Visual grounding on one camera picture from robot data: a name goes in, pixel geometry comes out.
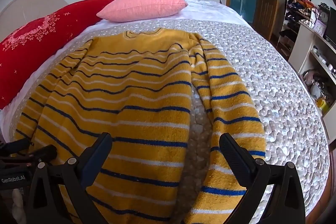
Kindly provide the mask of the yellow striped knit sweater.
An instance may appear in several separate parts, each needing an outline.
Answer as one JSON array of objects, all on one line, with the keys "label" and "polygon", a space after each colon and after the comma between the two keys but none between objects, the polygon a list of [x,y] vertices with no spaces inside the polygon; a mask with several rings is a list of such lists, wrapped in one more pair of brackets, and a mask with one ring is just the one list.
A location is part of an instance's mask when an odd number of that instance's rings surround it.
[{"label": "yellow striped knit sweater", "polygon": [[219,150],[230,134],[265,155],[262,122],[230,62],[198,34],[160,28],[93,38],[27,100],[14,138],[52,144],[57,162],[104,132],[114,142],[88,193],[109,223],[167,223],[188,146],[196,89],[213,126],[210,168],[185,223],[223,223],[245,193]]}]

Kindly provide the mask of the cluttered clothes rack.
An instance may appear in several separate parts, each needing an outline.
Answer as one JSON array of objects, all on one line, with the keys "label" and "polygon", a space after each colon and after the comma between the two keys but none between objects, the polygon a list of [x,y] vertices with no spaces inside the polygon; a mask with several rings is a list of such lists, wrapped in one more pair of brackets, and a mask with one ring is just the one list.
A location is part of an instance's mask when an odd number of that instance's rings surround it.
[{"label": "cluttered clothes rack", "polygon": [[301,24],[312,27],[317,15],[318,7],[311,0],[285,0],[284,20],[276,44],[285,60],[290,57]]}]

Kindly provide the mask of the beige heart-pattern quilt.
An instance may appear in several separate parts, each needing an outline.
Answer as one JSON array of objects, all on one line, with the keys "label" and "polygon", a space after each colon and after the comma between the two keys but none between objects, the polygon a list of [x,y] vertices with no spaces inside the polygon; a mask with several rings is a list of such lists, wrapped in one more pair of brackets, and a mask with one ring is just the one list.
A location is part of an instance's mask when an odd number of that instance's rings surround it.
[{"label": "beige heart-pattern quilt", "polygon": [[[230,62],[250,94],[264,130],[265,155],[249,154],[270,165],[284,166],[287,162],[293,162],[301,183],[305,211],[310,213],[327,182],[329,150],[321,118],[297,73],[262,36],[253,29],[238,24],[167,20],[163,26],[156,26],[153,30],[126,31],[152,32],[160,28],[198,34],[212,43]],[[94,36],[88,40],[114,35],[118,34]],[[81,42],[80,46],[67,52],[64,57],[81,48],[86,42]],[[27,100],[64,57],[52,63],[38,78],[15,110],[10,124],[12,140],[16,140],[15,129]],[[210,168],[212,133],[213,126],[201,97],[193,89],[186,157],[173,215],[167,223],[173,220],[185,223],[185,217],[196,202]],[[59,188],[72,221],[82,223],[65,186]]]}]

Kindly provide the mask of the red embroidered pillow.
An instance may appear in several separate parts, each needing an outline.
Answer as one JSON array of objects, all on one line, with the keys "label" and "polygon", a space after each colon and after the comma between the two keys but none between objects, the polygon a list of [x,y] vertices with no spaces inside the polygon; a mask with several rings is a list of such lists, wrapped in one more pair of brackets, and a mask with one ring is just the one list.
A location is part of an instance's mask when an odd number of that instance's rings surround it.
[{"label": "red embroidered pillow", "polygon": [[96,14],[114,0],[83,0],[35,19],[1,42],[1,109],[19,93],[25,82],[49,57],[87,27]]}]

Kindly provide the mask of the white shelf unit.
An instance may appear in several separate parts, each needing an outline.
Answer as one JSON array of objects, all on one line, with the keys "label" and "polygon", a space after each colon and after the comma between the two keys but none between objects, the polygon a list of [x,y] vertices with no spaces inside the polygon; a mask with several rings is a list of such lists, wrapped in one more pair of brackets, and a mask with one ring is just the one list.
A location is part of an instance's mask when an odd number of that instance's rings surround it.
[{"label": "white shelf unit", "polygon": [[318,32],[300,24],[289,57],[325,126],[327,141],[335,141],[335,47]]}]

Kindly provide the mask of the white headboard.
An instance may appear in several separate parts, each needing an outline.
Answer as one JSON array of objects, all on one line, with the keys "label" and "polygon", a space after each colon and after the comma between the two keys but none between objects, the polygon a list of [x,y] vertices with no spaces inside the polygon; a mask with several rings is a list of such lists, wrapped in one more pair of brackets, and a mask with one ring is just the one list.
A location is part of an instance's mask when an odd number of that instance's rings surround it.
[{"label": "white headboard", "polygon": [[1,41],[25,24],[68,5],[65,0],[13,0],[1,11]]}]

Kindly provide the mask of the black television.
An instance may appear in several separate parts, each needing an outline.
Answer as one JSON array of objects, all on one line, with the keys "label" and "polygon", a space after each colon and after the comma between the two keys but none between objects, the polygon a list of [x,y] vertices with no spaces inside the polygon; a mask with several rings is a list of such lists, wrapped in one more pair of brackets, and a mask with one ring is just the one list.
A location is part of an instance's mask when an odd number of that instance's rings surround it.
[{"label": "black television", "polygon": [[324,33],[324,38],[328,42],[336,45],[336,10],[330,8],[329,20]]}]

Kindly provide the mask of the purple alarm clock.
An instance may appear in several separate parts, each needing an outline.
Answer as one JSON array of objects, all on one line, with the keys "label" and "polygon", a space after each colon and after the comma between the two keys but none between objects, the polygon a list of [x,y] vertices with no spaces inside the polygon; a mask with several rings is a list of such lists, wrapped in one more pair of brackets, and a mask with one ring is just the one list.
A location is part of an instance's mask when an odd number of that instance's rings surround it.
[{"label": "purple alarm clock", "polygon": [[323,22],[321,22],[320,20],[317,19],[315,21],[313,30],[314,30],[314,32],[316,34],[318,34],[319,36],[323,37],[323,35],[325,33],[325,30],[326,30],[326,25]]}]

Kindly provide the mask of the pink pillow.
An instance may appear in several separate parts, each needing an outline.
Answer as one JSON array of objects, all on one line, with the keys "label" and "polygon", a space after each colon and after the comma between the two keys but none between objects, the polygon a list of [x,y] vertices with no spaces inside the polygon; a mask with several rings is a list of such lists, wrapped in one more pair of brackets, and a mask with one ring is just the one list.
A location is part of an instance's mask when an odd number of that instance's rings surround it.
[{"label": "pink pillow", "polygon": [[114,0],[97,17],[110,22],[133,22],[172,16],[187,6],[185,0]]}]

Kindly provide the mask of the white bed sheet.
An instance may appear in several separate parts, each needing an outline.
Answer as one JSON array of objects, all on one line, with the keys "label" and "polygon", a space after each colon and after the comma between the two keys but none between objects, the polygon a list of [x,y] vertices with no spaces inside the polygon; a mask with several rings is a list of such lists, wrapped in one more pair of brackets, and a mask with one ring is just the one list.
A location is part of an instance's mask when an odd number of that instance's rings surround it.
[{"label": "white bed sheet", "polygon": [[67,52],[76,49],[81,42],[86,42],[94,36],[119,34],[126,30],[153,30],[156,26],[163,26],[167,20],[206,20],[212,22],[232,23],[249,27],[249,24],[233,9],[214,1],[196,1],[188,0],[189,4],[184,10],[177,15],[167,18],[138,20],[130,23],[112,23],[107,20],[100,20],[96,24],[87,27],[78,36],[75,36],[63,47],[58,46],[56,53],[50,56],[38,69],[29,74],[29,78],[23,83],[13,100],[1,109],[1,141],[10,142],[12,133],[10,124],[14,118],[15,110],[28,94],[33,84],[37,83],[38,78],[47,71],[52,63],[59,61]]}]

